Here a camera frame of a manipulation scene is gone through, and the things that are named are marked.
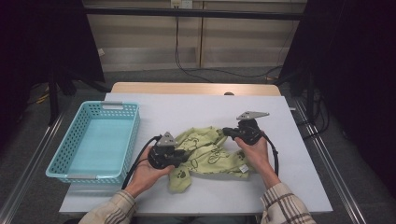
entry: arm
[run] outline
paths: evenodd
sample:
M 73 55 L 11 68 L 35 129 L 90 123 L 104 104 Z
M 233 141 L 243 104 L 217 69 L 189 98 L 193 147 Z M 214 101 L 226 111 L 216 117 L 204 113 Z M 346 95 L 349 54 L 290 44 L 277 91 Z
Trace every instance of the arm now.
M 267 141 L 262 137 L 255 145 L 249 146 L 236 137 L 235 142 L 244 150 L 250 164 L 260 174 L 267 188 L 262 196 L 262 223 L 316 223 L 304 203 L 275 174 L 268 160 Z
M 147 147 L 140 157 L 141 162 L 137 165 L 129 185 L 124 190 L 118 191 L 108 202 L 92 209 L 79 223 L 131 223 L 136 211 L 135 198 L 150 189 L 161 176 L 169 175 L 175 168 L 174 166 L 168 166 L 163 170 L 152 168 L 146 160 L 150 149 L 151 147 Z

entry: person's left hand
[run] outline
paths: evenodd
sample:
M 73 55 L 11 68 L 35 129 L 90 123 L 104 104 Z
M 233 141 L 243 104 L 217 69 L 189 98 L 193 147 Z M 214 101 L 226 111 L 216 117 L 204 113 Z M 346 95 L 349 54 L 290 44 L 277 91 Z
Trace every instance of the person's left hand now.
M 162 170 L 153 168 L 147 160 L 151 148 L 152 146 L 147 147 L 141 155 L 139 159 L 140 162 L 134 170 L 132 180 L 125 188 L 134 198 L 143 191 L 150 189 L 161 176 L 169 175 L 171 171 L 175 169 L 173 165 L 167 166 Z

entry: hand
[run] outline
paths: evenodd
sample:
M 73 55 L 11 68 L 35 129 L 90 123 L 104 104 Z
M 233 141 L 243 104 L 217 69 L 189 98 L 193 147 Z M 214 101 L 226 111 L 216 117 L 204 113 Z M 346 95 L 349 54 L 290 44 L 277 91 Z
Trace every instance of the hand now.
M 153 168 L 147 160 L 151 147 L 147 147 L 140 157 L 140 163 L 134 170 L 131 183 L 125 188 L 134 198 L 143 191 L 150 189 L 157 180 L 163 175 L 169 175 L 175 166 L 170 165 L 162 170 Z
M 261 137 L 253 146 L 246 144 L 239 137 L 235 137 L 234 140 L 236 144 L 244 150 L 245 156 L 250 164 L 262 176 L 262 181 L 267 189 L 280 183 L 280 179 L 275 174 L 268 160 L 268 144 L 265 138 Z

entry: basket handle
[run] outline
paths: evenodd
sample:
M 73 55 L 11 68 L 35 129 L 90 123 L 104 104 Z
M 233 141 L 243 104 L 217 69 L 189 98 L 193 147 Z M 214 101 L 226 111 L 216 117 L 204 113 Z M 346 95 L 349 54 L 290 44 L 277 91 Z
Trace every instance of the basket handle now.
M 95 180 L 97 179 L 96 175 L 67 175 L 67 179 L 89 179 Z
M 123 109 L 123 104 L 121 101 L 101 101 L 100 104 L 103 109 Z

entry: person's right hand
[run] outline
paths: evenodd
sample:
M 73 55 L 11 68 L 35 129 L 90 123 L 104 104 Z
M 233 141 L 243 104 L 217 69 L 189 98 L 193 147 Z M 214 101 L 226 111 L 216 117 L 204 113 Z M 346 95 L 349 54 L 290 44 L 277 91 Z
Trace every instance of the person's right hand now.
M 238 146 L 240 146 L 245 153 L 250 164 L 256 169 L 260 171 L 262 166 L 269 165 L 268 161 L 268 146 L 265 138 L 261 137 L 259 141 L 250 146 L 246 144 L 241 138 L 235 137 L 235 142 Z
M 280 183 L 280 179 L 268 160 L 268 145 L 263 137 L 253 146 L 246 144 L 239 137 L 235 137 L 234 141 L 242 148 L 250 165 L 262 176 L 262 181 L 267 189 Z

